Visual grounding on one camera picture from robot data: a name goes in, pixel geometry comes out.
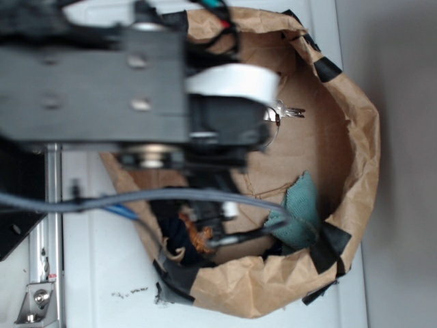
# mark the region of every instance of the paper bag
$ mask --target paper bag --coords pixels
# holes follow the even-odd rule
[[[376,108],[323,56],[294,17],[246,8],[231,12],[241,30],[243,62],[277,72],[281,76],[277,98],[306,110],[305,119],[283,118],[267,153],[250,154],[248,172],[233,172],[233,177],[243,194],[280,203],[287,188],[308,171],[317,185],[325,219],[321,244],[263,260],[260,255],[274,239],[259,238],[223,247],[215,258],[218,266],[193,270],[178,263],[183,249],[176,256],[166,252],[165,239],[147,203],[131,207],[153,231],[138,228],[171,290],[195,306],[255,318],[305,297],[350,270],[376,196],[380,125]],[[215,17],[204,10],[187,15],[188,33],[195,42],[209,40],[221,30]],[[225,38],[214,50],[227,49],[230,42]],[[127,172],[112,155],[102,154],[102,158],[118,192],[186,185],[177,172]],[[267,215],[240,206],[240,216],[226,223],[227,232],[260,227]]]

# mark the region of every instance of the wire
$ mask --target wire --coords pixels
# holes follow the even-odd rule
[[[207,9],[207,11],[211,12],[215,15],[221,22],[223,26],[222,32],[220,32],[217,37],[215,37],[211,42],[208,42],[208,46],[212,46],[216,44],[223,35],[230,33],[234,37],[235,43],[234,45],[224,53],[232,52],[234,55],[237,55],[240,51],[240,35],[238,33],[237,25],[231,19],[231,12],[229,11],[229,7],[223,0],[191,0],[192,2],[199,3],[202,7]]]
[[[118,214],[118,215],[120,215],[126,219],[132,220],[132,221],[139,220],[138,215],[134,211],[132,211],[128,207],[121,205],[121,204],[106,206],[103,208],[103,210],[110,212],[110,213]]]
[[[46,203],[40,200],[30,200],[28,198],[0,192],[0,204],[43,213],[68,213],[78,212],[82,210],[91,210],[95,208],[103,208],[106,210],[118,211],[118,214],[125,216],[125,214],[127,213],[126,208],[120,208],[116,205],[128,202],[136,202],[139,200],[195,200],[200,202],[235,202],[261,207],[267,210],[275,210],[283,215],[283,221],[277,222],[268,227],[262,227],[260,229],[248,232],[230,234],[219,241],[213,241],[213,243],[216,243],[215,247],[241,243],[243,241],[258,238],[265,234],[270,234],[271,232],[288,225],[292,221],[292,217],[286,211],[286,209],[278,204],[234,193],[225,193],[217,190],[201,190],[192,188],[154,189],[135,191],[132,193],[121,193],[118,195],[104,196],[96,199],[86,199],[60,203]]]

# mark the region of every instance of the blue cable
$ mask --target blue cable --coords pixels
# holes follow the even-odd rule
[[[125,217],[132,221],[138,221],[138,215],[131,209],[127,208],[124,205],[116,204],[116,205],[110,205],[102,208],[103,210],[106,210],[110,213],[118,214],[122,217]]]

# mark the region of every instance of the black tape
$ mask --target black tape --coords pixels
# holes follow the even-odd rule
[[[315,70],[321,82],[329,82],[338,77],[343,71],[331,60],[323,57],[314,63]]]
[[[296,19],[298,22],[299,22],[299,24],[301,24],[302,25],[302,23],[301,23],[301,21],[300,21],[300,19],[295,15],[295,13],[293,13],[290,9],[289,10],[286,10],[286,11],[284,11],[282,14],[284,14],[284,15],[288,15],[288,16],[291,16],[291,17],[293,17],[294,19]]]
[[[350,234],[332,224],[322,224],[318,241],[309,248],[311,259],[319,274],[329,270],[341,259],[340,256],[351,238]]]
[[[163,20],[169,26],[188,33],[188,15],[186,11],[164,14]]]
[[[337,285],[338,281],[335,280],[333,282],[331,282],[329,285],[326,285],[325,287],[316,290],[315,292],[310,292],[307,296],[305,296],[304,298],[302,298],[302,302],[308,306],[311,303],[313,303],[316,299],[318,299],[321,296],[324,296],[325,292],[332,286],[332,285]]]
[[[303,38],[305,39],[305,41],[307,41],[307,44],[309,44],[314,50],[318,51],[319,53],[322,52],[317,43],[314,42],[314,39],[309,34],[305,34]]]
[[[170,303],[194,303],[195,298],[190,296],[190,290],[199,268],[185,268],[170,260],[165,260],[165,269],[162,269],[156,260],[153,261],[153,266],[163,283],[161,289],[158,289],[160,299]]]

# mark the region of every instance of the white wall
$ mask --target white wall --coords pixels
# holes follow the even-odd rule
[[[437,1],[337,0],[345,72],[382,120],[363,242],[369,326],[437,325]]]

